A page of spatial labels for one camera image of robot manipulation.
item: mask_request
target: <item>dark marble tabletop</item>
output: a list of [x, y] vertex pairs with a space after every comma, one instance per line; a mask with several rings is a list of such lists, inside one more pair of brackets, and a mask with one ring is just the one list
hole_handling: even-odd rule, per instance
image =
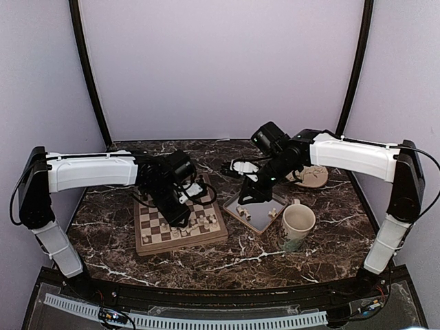
[[[152, 155], [187, 152], [200, 173], [210, 176], [220, 207], [235, 195], [241, 180], [219, 173], [221, 164], [238, 157], [261, 156], [249, 141], [119, 142], [113, 150]], [[321, 283], [355, 276], [374, 239], [373, 228], [343, 170], [329, 168], [319, 189], [279, 184], [274, 192], [299, 199], [316, 214], [316, 226], [301, 249], [280, 251], [278, 218], [261, 236], [223, 212], [227, 241], [138, 256], [135, 251], [132, 187], [90, 188], [68, 235], [91, 275], [121, 283], [179, 289], [262, 289]]]

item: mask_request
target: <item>white mug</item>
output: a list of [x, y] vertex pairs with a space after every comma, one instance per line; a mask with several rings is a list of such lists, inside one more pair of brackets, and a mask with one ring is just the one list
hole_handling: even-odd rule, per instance
[[300, 204], [298, 199], [284, 210], [281, 236], [278, 240], [280, 248], [286, 252], [294, 252], [316, 223], [314, 212], [306, 205]]

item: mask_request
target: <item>black metal beam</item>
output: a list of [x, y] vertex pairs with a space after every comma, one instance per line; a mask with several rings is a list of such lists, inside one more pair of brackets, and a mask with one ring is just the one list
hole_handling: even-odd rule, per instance
[[362, 63], [364, 62], [366, 44], [369, 38], [371, 17], [373, 16], [373, 3], [374, 0], [365, 0], [364, 2], [364, 13], [362, 14], [362, 22], [360, 26], [359, 40], [357, 41], [355, 60], [353, 63], [353, 69], [351, 70], [351, 77], [349, 87], [346, 91], [344, 105], [342, 106], [341, 115], [336, 128], [337, 135], [344, 134], [345, 127], [349, 120], [350, 110], [353, 105], [353, 100], [355, 98], [356, 89], [358, 88]]
[[102, 138], [104, 139], [104, 143], [108, 148], [111, 146], [112, 140], [111, 140], [109, 128], [107, 126], [107, 123], [105, 122], [104, 113], [102, 112], [102, 107], [99, 101], [98, 92], [95, 86], [94, 76], [91, 72], [89, 55], [87, 53], [87, 47], [84, 38], [83, 25], [81, 23], [81, 15], [80, 15], [78, 0], [69, 0], [69, 5], [70, 5], [71, 22], [74, 27], [76, 47], [78, 48], [78, 54], [81, 61], [82, 72], [84, 74], [87, 90], [89, 91], [91, 105], [93, 106], [93, 110], [95, 112], [96, 120], [98, 121]]

